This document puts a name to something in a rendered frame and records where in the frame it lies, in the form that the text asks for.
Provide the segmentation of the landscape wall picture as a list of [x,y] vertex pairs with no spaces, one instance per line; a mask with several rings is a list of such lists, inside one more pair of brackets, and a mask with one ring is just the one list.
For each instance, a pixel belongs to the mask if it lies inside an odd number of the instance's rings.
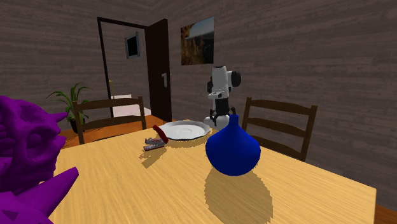
[[181,65],[214,63],[214,17],[186,25],[181,31]]

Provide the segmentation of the blue bulbous vase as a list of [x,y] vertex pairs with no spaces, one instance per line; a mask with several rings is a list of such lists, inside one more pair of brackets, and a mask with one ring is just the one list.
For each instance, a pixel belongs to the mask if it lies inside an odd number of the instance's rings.
[[228,125],[208,138],[205,152],[211,165],[228,176],[251,171],[260,160],[261,148],[239,125],[239,116],[230,115]]

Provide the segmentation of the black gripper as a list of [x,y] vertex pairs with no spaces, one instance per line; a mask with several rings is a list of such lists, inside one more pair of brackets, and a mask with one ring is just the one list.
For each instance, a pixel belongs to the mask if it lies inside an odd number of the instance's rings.
[[223,116],[223,115],[228,115],[228,114],[236,115],[235,108],[234,107],[229,108],[228,98],[215,99],[215,110],[210,109],[210,119],[212,120],[214,125],[216,125],[216,119],[217,119],[217,116],[213,116],[215,111],[218,116]]

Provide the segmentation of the grey framed dark picture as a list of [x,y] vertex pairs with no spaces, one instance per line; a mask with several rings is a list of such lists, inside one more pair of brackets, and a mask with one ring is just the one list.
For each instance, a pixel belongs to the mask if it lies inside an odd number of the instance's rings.
[[141,51],[138,32],[125,38],[125,52],[127,59],[140,57]]

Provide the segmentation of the red pocket multi-tool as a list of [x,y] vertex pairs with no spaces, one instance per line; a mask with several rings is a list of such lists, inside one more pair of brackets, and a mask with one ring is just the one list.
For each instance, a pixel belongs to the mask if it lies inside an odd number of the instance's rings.
[[168,137],[159,126],[154,125],[152,129],[156,131],[156,133],[159,135],[159,138],[150,137],[148,139],[145,139],[146,146],[143,146],[144,151],[151,151],[157,148],[162,148],[169,142]]

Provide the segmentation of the dark wooden chair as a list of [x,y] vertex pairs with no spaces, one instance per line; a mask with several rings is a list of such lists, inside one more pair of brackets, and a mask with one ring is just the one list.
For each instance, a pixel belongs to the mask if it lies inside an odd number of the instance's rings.
[[[263,118],[253,118],[249,117],[251,107],[271,109],[275,111],[283,111],[287,113],[294,113],[299,115],[305,115],[308,117],[305,130],[299,129],[298,127],[289,125],[287,123],[280,123],[272,120],[267,120]],[[300,151],[296,151],[293,148],[286,146],[285,144],[277,143],[259,136],[253,136],[255,140],[258,141],[260,146],[267,149],[276,151],[283,155],[295,158],[302,162],[306,161],[307,152],[309,149],[310,139],[312,135],[312,130],[314,127],[314,122],[316,119],[318,106],[312,105],[310,108],[301,106],[299,104],[289,103],[289,102],[279,102],[270,101],[263,99],[255,99],[252,97],[247,97],[246,105],[244,110],[244,116],[242,120],[242,129],[247,130],[247,125],[255,125],[258,127],[263,127],[266,129],[282,132],[296,137],[301,137],[303,139]]]
[[[137,104],[140,109],[140,115],[129,115],[129,116],[120,116],[115,118],[105,118],[100,120],[94,120],[88,123],[81,123],[82,117],[80,116],[80,112],[84,110],[91,109],[101,109],[101,108],[109,108],[112,109],[116,106],[128,106]],[[78,104],[77,101],[72,102],[74,109],[74,117],[76,120],[76,128],[78,131],[79,143],[84,144],[84,136],[83,131],[87,129],[98,129],[113,125],[120,125],[124,123],[132,123],[132,122],[141,122],[142,128],[147,129],[146,119],[144,114],[144,105],[143,105],[143,97],[141,95],[135,98],[122,98],[122,99],[105,99],[105,100],[96,100],[89,101]]]

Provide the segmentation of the purple spiky figure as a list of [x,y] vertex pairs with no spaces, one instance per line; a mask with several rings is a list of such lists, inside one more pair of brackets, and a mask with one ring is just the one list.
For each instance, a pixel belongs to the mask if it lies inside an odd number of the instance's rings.
[[53,224],[49,216],[79,175],[76,167],[54,174],[66,116],[0,96],[0,224]]

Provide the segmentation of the wooden dining table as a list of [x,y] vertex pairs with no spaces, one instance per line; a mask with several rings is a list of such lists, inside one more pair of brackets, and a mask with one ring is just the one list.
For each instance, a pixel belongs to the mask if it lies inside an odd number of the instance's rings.
[[373,224],[376,189],[262,149],[241,176],[217,171],[206,138],[144,151],[151,129],[61,150],[79,176],[54,224]]

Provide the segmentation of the white plate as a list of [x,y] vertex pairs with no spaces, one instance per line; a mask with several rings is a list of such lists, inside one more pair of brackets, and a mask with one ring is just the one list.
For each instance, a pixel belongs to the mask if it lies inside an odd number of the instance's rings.
[[211,130],[207,124],[192,120],[169,122],[161,125],[160,128],[169,139],[177,141],[197,139]]

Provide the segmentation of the dark brown door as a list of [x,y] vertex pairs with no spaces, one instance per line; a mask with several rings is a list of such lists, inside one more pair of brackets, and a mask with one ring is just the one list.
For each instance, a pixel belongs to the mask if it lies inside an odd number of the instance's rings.
[[168,20],[164,18],[150,26],[145,26],[110,18],[97,17],[106,87],[108,97],[111,98],[106,53],[102,36],[101,24],[103,22],[144,30],[151,114],[163,121],[171,122],[172,103]]

